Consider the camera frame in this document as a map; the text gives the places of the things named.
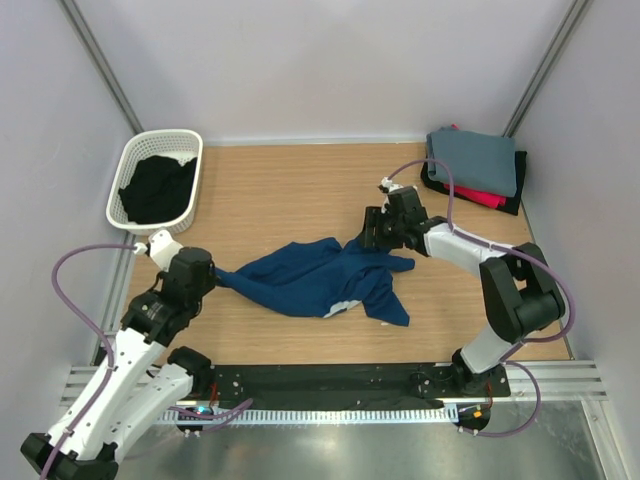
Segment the blue mickey t-shirt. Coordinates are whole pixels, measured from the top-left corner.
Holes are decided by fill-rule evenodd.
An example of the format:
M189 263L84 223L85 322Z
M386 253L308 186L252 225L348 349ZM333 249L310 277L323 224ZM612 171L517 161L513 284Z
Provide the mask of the blue mickey t-shirt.
M406 327L410 316L394 293L393 275L415 261L353 239L291 242L236 271L216 270L218 283L250 301L290 317L330 318L357 305L368 317Z

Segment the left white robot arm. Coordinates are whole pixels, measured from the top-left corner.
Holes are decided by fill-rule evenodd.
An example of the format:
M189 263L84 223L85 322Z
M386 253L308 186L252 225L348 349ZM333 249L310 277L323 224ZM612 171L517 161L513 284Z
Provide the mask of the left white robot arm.
M161 264L153 287L135 297L107 355L67 412L45 433L31 433L21 453L43 479L113 479L120 463L177 401L204 398L212 363L188 347L147 370L201 311L215 287L211 254L181 247Z

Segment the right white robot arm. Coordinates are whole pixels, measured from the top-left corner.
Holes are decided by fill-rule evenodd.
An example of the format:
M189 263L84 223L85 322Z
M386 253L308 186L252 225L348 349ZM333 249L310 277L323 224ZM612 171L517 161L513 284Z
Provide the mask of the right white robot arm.
M500 363L534 331L565 314L559 282L540 248L492 243L430 217L414 187L385 178L381 207L368 207L359 240L365 247L407 248L447 261L479 278L488 326L452 356L451 384L465 396L481 395Z

